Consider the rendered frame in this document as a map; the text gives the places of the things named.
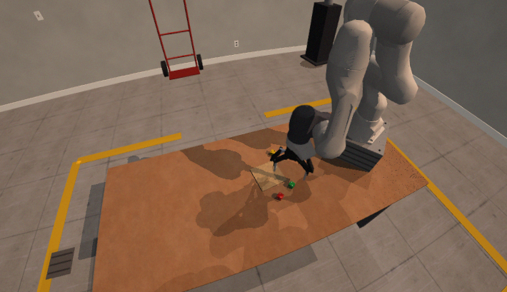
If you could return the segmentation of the tan mat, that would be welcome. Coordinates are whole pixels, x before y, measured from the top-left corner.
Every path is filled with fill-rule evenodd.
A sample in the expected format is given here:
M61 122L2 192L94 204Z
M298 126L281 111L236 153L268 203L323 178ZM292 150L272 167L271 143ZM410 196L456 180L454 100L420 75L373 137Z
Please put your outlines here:
M250 169L262 191L287 181L279 167L273 172L273 161Z

